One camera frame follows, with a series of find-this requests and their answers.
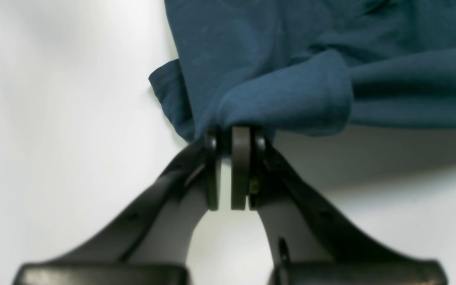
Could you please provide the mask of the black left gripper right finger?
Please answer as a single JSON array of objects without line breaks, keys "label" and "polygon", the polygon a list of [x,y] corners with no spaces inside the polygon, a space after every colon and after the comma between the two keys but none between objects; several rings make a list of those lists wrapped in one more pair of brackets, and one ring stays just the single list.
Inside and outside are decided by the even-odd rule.
[{"label": "black left gripper right finger", "polygon": [[309,186],[261,130],[232,129],[232,209],[258,213],[270,246],[270,285],[447,285],[440,263],[365,234]]}]

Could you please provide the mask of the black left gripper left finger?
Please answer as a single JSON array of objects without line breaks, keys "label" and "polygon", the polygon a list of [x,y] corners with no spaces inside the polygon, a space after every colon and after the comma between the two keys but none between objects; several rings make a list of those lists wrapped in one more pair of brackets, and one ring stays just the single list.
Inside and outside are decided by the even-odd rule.
[{"label": "black left gripper left finger", "polygon": [[15,285],[190,285],[192,234],[219,207],[217,133],[182,150],[112,222],[72,251],[20,267]]}]

